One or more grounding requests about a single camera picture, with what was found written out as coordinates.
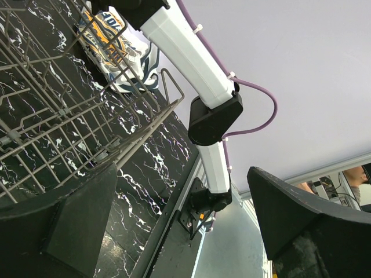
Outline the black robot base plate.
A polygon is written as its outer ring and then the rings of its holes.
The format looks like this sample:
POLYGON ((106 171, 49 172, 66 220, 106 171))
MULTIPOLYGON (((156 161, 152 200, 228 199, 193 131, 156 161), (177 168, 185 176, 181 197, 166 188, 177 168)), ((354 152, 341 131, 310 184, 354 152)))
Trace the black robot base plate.
POLYGON ((184 187, 167 220, 160 220, 134 267, 131 277, 193 277, 209 208, 193 205, 206 193, 206 181, 193 178, 184 187))

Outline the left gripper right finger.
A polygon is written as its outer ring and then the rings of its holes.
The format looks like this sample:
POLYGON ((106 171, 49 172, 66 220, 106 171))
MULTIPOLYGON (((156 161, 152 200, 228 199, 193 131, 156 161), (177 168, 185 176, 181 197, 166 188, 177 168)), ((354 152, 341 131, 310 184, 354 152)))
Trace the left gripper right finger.
POLYGON ((267 258, 278 277, 370 277, 370 213, 248 171, 267 258))

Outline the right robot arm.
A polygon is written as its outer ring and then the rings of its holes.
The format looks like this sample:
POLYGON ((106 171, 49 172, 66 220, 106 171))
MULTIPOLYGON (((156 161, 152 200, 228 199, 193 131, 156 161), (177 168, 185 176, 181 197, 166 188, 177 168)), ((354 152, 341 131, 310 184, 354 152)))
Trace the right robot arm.
POLYGON ((212 55, 201 28, 182 1, 91 1, 93 14, 115 10, 166 56, 197 93, 190 105, 188 137, 196 146, 208 187, 191 197, 201 213, 231 203, 231 178, 223 136, 243 111, 238 86, 212 55))

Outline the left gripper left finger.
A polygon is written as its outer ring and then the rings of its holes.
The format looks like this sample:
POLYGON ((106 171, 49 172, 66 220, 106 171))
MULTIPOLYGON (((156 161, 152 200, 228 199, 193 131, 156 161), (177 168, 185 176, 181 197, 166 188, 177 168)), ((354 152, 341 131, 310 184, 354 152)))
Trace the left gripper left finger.
POLYGON ((93 277, 117 180, 107 164, 1 208, 1 277, 93 277))

